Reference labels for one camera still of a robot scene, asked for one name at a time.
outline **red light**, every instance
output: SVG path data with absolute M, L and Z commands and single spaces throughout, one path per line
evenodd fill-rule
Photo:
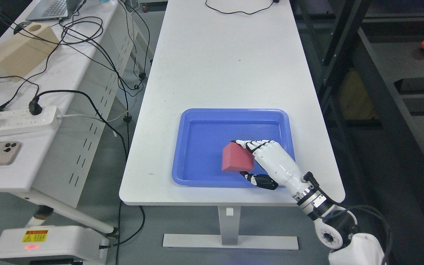
M 36 245 L 24 245 L 24 248 L 26 250 L 36 250 L 36 249 L 39 248 L 39 244 L 36 244 Z

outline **white desk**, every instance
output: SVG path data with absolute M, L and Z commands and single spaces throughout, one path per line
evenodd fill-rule
M 33 1 L 16 22 L 24 21 L 38 2 Z M 103 20 L 104 33 L 96 41 L 106 49 L 117 70 L 123 73 L 133 47 L 127 35 L 124 9 L 115 0 L 102 5 L 97 0 L 88 0 L 81 8 L 79 17 L 89 15 Z M 136 32 L 133 32 L 130 14 L 128 20 L 129 33 L 134 38 Z M 56 21 L 45 23 L 53 25 Z M 57 25 L 53 29 L 60 38 L 61 27 Z M 96 30 L 96 26 L 80 24 L 74 29 L 89 36 Z M 12 29 L 9 29 L 0 38 L 0 43 L 11 35 Z M 82 43 L 74 47 L 88 57 L 107 65 L 107 60 L 94 46 Z M 50 57 L 47 71 L 31 81 L 40 84 L 41 92 L 50 89 L 83 91 L 91 96 L 102 116 L 107 117 L 118 89 L 117 77 L 113 71 L 92 62 L 88 57 L 71 47 L 60 46 Z M 41 72 L 44 66 L 45 61 L 27 77 Z M 0 80 L 0 105 L 10 99 L 21 82 Z M 34 94 L 35 86 L 25 84 L 5 110 L 27 109 Z M 40 98 L 39 104 L 42 107 L 57 106 L 61 114 L 95 115 L 89 101 L 78 94 L 48 94 Z M 0 141 L 22 143 L 14 163 L 10 166 L 0 166 L 0 192 L 9 192 L 33 203 L 50 206 L 55 212 L 103 233 L 112 232 L 112 226 L 75 209 L 103 128 L 102 122 L 75 117 L 63 119 L 53 130 L 0 136 Z
M 269 5 L 209 3 L 248 12 Z M 223 15 L 200 0 L 168 1 L 119 195 L 128 205 L 219 206 L 221 213 L 231 206 L 239 211 L 240 206 L 296 205 L 284 188 L 176 184 L 171 170 L 180 116 L 190 108 L 284 110 L 301 170 L 313 172 L 336 201 L 345 198 L 288 1 L 254 15 Z

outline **laptop keyboard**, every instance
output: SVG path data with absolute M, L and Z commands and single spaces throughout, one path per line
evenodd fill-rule
M 45 10 L 42 17 L 52 17 L 54 15 L 63 15 L 66 11 L 66 0 L 56 0 L 53 4 Z

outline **laptop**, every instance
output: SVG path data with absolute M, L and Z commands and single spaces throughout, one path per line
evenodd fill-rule
M 27 21 L 59 20 L 70 18 L 81 0 L 40 0 Z

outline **beige wooden block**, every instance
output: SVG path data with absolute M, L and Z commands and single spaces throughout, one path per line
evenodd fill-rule
M 44 40 L 34 39 L 28 32 L 21 30 L 0 45 L 0 77 L 17 75 L 25 77 L 34 67 L 44 61 L 59 41 L 49 25 L 32 22 L 25 30 Z

